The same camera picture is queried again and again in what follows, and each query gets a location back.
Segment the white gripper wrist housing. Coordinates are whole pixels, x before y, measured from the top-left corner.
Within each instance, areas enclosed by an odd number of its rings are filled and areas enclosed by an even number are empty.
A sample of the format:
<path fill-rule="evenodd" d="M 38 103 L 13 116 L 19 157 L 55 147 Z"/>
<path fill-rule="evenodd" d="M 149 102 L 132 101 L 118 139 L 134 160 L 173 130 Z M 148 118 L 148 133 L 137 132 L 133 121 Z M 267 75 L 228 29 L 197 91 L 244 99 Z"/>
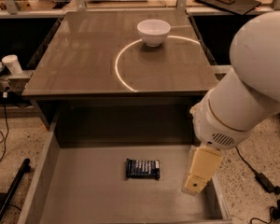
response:
<path fill-rule="evenodd" d="M 216 117 L 210 105 L 210 90 L 190 110 L 193 129 L 203 145 L 189 150 L 189 167 L 184 177 L 182 191 L 195 196 L 203 191 L 223 161 L 220 150 L 237 147 L 251 131 L 239 131 L 228 127 Z"/>

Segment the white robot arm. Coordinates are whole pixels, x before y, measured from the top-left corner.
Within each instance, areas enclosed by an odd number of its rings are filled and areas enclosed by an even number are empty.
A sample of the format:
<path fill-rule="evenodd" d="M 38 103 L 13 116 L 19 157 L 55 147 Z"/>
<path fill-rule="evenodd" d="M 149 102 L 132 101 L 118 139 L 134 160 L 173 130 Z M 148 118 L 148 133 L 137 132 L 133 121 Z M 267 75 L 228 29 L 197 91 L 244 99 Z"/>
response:
<path fill-rule="evenodd" d="M 193 129 L 201 144 L 189 152 L 182 190 L 197 195 L 223 161 L 266 118 L 280 113 L 280 11 L 248 21 L 230 47 L 231 69 L 193 106 Z"/>

